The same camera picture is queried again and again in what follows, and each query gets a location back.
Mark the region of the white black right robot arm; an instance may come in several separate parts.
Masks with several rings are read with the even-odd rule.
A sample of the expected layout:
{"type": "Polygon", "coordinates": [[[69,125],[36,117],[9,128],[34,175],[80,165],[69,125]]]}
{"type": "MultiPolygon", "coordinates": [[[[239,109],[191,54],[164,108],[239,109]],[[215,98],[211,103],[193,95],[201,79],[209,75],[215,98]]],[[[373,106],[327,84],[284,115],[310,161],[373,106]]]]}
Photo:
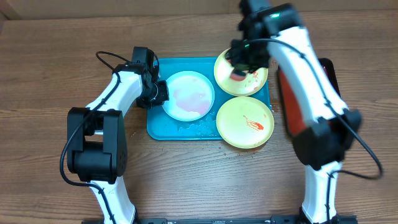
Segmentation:
{"type": "Polygon", "coordinates": [[[331,84],[310,42],[298,12],[289,3],[272,6],[269,1],[239,3],[243,37],[233,40],[226,53],[233,80],[247,72],[279,64],[277,81],[282,98],[285,127],[296,156],[305,167],[305,196],[297,223],[356,223],[335,208],[338,172],[361,115],[350,111],[331,84]]]}

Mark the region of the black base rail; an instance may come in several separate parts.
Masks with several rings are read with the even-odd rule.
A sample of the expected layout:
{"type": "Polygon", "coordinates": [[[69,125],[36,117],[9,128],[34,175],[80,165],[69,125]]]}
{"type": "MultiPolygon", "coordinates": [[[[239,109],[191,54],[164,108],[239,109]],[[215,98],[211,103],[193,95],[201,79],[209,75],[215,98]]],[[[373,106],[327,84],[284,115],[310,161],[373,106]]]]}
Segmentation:
{"type": "MultiPolygon", "coordinates": [[[[97,224],[103,220],[82,221],[82,224],[97,224]]],[[[299,221],[298,215],[274,215],[270,218],[234,218],[234,219],[183,219],[168,220],[166,218],[145,218],[133,223],[141,224],[296,224],[304,223],[299,221]]],[[[356,216],[337,216],[331,223],[358,224],[356,216]]]]}

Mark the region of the teal plastic tray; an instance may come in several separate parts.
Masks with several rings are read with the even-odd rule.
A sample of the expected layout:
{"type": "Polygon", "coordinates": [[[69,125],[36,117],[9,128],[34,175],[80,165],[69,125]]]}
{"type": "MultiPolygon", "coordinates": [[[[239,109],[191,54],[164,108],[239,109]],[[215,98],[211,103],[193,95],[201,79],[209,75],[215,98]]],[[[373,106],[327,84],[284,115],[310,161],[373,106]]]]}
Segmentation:
{"type": "Polygon", "coordinates": [[[195,121],[178,121],[169,116],[162,106],[147,111],[147,132],[160,141],[169,140],[220,140],[216,128],[216,114],[223,103],[232,95],[223,91],[215,81],[214,65],[216,57],[188,57],[160,59],[160,78],[166,80],[182,71],[194,71],[206,76],[215,89],[215,101],[204,117],[195,121]]]}

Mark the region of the black tray with red water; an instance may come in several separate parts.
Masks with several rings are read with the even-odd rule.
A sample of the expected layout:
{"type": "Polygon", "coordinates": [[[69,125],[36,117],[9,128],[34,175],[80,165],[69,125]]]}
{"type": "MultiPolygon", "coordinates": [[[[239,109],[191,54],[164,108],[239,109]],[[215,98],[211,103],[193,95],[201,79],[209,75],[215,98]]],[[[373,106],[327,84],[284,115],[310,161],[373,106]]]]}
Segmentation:
{"type": "MultiPolygon", "coordinates": [[[[332,87],[341,96],[333,62],[328,58],[320,58],[318,60],[332,87]]],[[[277,67],[276,78],[279,87],[279,99],[283,109],[285,129],[288,136],[293,138],[305,129],[305,123],[299,103],[280,66],[277,67]]]]}

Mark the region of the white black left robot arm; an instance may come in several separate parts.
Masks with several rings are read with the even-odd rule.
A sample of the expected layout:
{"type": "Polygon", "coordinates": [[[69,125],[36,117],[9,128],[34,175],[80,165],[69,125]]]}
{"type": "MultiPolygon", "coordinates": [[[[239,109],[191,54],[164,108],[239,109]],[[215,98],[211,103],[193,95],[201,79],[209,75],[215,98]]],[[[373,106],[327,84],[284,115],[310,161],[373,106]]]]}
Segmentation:
{"type": "Polygon", "coordinates": [[[60,175],[69,185],[92,190],[104,215],[100,223],[140,223],[123,178],[127,167],[124,117],[132,105],[150,110],[169,100],[159,67],[151,49],[134,47],[130,60],[124,58],[110,68],[111,81],[95,101],[68,112],[60,175]]]}

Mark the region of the light blue plate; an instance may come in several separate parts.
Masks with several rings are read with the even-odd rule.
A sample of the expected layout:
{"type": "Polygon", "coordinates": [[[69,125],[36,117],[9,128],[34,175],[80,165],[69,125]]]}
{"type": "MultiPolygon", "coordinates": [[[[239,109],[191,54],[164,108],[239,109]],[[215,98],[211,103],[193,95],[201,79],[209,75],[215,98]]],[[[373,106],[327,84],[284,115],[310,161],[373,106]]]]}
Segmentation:
{"type": "Polygon", "coordinates": [[[213,84],[201,73],[182,71],[166,79],[169,100],[162,107],[173,119],[195,121],[206,115],[215,101],[213,84]]]}

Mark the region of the yellow plate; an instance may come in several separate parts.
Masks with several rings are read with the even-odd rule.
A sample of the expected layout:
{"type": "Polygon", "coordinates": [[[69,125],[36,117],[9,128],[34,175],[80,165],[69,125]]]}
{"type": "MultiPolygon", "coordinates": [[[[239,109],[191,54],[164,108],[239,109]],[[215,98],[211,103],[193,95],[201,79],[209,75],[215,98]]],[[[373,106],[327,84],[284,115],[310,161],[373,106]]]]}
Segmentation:
{"type": "Polygon", "coordinates": [[[216,59],[214,77],[218,86],[234,96],[249,96],[258,92],[266,83],[268,77],[267,68],[259,68],[253,73],[245,72],[243,80],[237,81],[231,78],[233,66],[225,56],[229,49],[224,50],[216,59]]]}
{"type": "Polygon", "coordinates": [[[220,107],[216,127],[228,144],[252,149],[269,140],[274,130],[274,117],[265,103],[253,97],[239,96],[220,107]]]}

